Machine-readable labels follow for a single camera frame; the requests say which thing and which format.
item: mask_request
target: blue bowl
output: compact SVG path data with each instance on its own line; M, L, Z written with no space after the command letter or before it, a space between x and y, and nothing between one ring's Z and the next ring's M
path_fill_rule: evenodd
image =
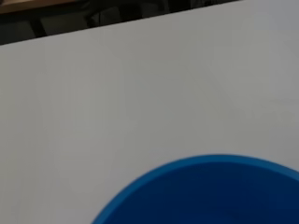
M93 224L298 224L299 173L241 156L174 161L129 185Z

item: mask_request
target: white surface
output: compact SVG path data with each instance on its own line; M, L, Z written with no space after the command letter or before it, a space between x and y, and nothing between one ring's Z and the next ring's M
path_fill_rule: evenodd
M299 170L298 7L251 0L1 47L0 222L90 223L193 155Z

